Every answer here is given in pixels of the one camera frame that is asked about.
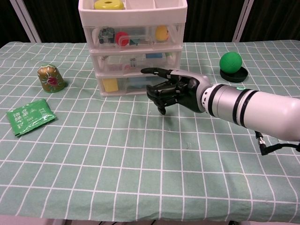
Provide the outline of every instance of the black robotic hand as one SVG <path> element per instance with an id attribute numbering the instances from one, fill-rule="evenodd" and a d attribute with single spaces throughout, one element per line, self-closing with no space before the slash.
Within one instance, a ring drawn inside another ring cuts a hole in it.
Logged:
<path id="1" fill-rule="evenodd" d="M 155 67 L 144 68 L 141 72 L 167 79 L 166 82 L 155 86 L 146 86 L 148 98 L 154 102 L 161 114 L 165 115 L 165 107 L 176 103 L 196 113 L 204 112 L 202 106 L 199 107 L 198 95 L 200 93 L 197 91 L 201 83 L 201 76 L 181 70 L 167 70 Z"/>

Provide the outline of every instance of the blue object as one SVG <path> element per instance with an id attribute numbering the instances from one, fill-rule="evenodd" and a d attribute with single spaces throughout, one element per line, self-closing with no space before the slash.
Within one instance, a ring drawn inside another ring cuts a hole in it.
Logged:
<path id="1" fill-rule="evenodd" d="M 156 58 L 162 58 L 162 53 L 148 53 L 146 54 L 146 59 L 156 59 Z"/>

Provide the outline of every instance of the black curtain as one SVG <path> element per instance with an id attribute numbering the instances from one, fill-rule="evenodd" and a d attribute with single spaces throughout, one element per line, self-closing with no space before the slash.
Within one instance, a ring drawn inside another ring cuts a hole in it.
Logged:
<path id="1" fill-rule="evenodd" d="M 188 0 L 185 42 L 231 42 L 243 0 Z"/>
<path id="2" fill-rule="evenodd" d="M 255 0 L 240 41 L 300 40 L 300 0 Z"/>
<path id="3" fill-rule="evenodd" d="M 0 31 L 0 48 L 11 41 L 29 42 L 9 0 L 0 0 Z"/>
<path id="4" fill-rule="evenodd" d="M 86 42 L 78 0 L 23 0 L 42 42 Z"/>

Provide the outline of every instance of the red ball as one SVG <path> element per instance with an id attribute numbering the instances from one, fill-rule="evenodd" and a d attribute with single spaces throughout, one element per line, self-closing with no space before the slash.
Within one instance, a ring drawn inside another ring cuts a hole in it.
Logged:
<path id="1" fill-rule="evenodd" d="M 116 34 L 117 45 L 126 46 L 129 43 L 128 34 L 126 32 L 120 31 Z"/>

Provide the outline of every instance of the green ball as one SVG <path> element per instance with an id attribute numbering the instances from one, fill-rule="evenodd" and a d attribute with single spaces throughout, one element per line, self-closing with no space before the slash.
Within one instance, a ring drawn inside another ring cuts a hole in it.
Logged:
<path id="1" fill-rule="evenodd" d="M 228 52 L 221 57 L 220 68 L 225 73 L 233 74 L 242 66 L 242 57 L 236 52 Z"/>

